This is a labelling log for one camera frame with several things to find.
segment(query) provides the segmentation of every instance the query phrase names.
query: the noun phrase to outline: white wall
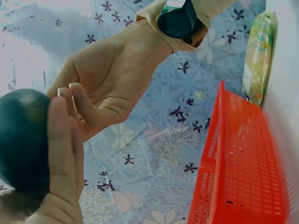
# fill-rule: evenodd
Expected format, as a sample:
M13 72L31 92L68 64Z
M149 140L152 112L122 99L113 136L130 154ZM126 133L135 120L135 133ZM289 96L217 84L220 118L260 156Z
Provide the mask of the white wall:
M267 0L277 35L264 111L281 151L289 183L291 217L299 223L299 1Z

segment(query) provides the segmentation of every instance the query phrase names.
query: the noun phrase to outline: finger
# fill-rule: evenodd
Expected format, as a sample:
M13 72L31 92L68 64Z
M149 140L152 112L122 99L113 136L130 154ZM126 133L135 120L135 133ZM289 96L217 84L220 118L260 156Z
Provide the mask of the finger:
M68 87L70 83L79 82L79 75L75 67L73 56L69 57L62 66L62 69L56 77L54 83L47 90L49 98L57 96L57 89Z
M92 104L83 87L79 83L71 83L69 88L74 96L76 109L86 124L90 128L99 127L100 121L104 118L97 113L96 107Z
M66 88L66 87L62 87L57 89L57 95L64 97L66 99L66 104L67 104L67 111L69 113L69 116L75 118L76 114L75 114L75 109L74 109L74 103L73 103L73 97L71 94L71 90Z
M84 186L84 148L78 124L74 118L70 118L72 148L75 161L76 184L78 189L78 199Z
M50 191L72 203L76 192L75 165L72 151L71 125L63 97L53 98L48 117L48 153Z

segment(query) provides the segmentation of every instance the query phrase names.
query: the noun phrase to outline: person's arm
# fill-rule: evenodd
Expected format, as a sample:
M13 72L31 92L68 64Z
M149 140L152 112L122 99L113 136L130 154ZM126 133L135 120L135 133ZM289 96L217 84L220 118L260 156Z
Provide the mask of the person's arm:
M136 20L147 19L151 26L169 43L173 52L179 50L193 52L200 45L202 39L207 34L207 30L211 27L211 20L230 7L235 1L236 0L192 0L197 17L205 25L196 35L192 36L192 45L182 40L168 37L159 30L157 19L166 0L155 0L137 13Z

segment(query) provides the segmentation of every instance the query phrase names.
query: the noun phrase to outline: basket hole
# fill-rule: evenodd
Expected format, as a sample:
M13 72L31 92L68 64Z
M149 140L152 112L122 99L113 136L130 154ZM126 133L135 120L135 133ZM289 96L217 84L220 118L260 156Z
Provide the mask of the basket hole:
M229 201L229 200L226 200L225 202L226 202L227 204L235 205L235 203L234 203L234 202L232 202L232 201Z

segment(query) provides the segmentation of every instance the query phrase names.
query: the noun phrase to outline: wrist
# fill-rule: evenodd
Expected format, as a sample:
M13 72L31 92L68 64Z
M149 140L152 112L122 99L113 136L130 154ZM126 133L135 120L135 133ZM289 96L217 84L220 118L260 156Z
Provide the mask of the wrist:
M153 66L157 67L162 63L170 54L173 49L170 44L150 25L147 19L142 19L134 22L128 26L123 32L127 33L126 45L128 48L133 46L145 46L144 54L151 60Z

